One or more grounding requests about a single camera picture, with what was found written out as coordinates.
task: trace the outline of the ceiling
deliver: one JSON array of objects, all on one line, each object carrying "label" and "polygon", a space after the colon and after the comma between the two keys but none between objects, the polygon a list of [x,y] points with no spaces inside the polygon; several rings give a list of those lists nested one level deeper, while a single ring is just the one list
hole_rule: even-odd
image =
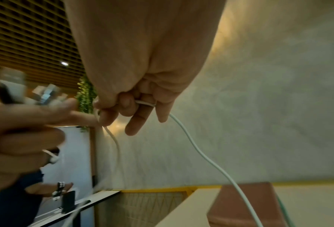
[{"label": "ceiling", "polygon": [[30,82],[78,87],[85,70],[62,1],[0,0],[0,66]]}]

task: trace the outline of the hanging plant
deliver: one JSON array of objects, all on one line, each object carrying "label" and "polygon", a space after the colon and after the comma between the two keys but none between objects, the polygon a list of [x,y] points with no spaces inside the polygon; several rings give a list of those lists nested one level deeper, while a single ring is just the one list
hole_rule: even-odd
[{"label": "hanging plant", "polygon": [[[79,111],[84,113],[93,113],[93,100],[96,98],[97,93],[92,83],[89,81],[86,75],[80,78],[78,83],[79,90],[76,95],[76,99],[79,102]],[[86,131],[87,127],[82,127],[82,131]]]}]

